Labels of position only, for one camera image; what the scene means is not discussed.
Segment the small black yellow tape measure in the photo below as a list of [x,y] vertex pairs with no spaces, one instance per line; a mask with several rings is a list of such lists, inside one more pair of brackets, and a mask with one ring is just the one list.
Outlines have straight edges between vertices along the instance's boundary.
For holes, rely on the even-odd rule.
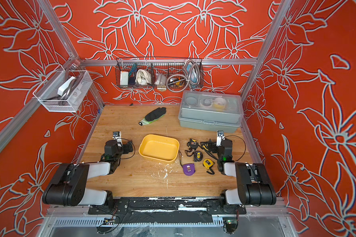
[[203,160],[203,154],[200,151],[195,151],[193,153],[193,161],[194,162],[200,162]]

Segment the yellow plastic storage tray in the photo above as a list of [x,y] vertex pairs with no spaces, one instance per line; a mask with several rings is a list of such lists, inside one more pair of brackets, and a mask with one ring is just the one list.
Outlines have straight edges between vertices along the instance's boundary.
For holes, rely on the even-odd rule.
[[146,135],[138,149],[138,153],[158,162],[173,163],[179,153],[180,143],[177,139],[155,134]]

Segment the purple tape measure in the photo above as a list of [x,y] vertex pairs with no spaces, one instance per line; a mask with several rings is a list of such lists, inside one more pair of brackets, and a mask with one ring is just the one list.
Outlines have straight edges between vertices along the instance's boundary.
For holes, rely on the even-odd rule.
[[184,164],[182,166],[184,175],[186,176],[192,176],[195,173],[195,164]]

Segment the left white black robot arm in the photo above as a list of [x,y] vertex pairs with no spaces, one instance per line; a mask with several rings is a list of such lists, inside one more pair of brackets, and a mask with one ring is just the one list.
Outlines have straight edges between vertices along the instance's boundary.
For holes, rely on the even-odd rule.
[[86,187],[87,181],[99,176],[111,175],[119,167],[122,155],[135,153],[131,140],[117,138],[108,140],[98,162],[60,164],[42,196],[49,205],[90,205],[112,210],[115,206],[112,192]]

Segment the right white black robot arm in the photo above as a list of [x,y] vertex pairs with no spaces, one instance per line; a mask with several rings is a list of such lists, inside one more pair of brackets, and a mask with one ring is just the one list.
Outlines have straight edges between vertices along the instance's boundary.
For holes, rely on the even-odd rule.
[[217,153],[218,171],[236,179],[235,189],[222,191],[222,203],[255,206],[276,204],[277,196],[264,164],[234,161],[233,141],[224,136],[218,136],[216,145],[210,145],[209,151]]

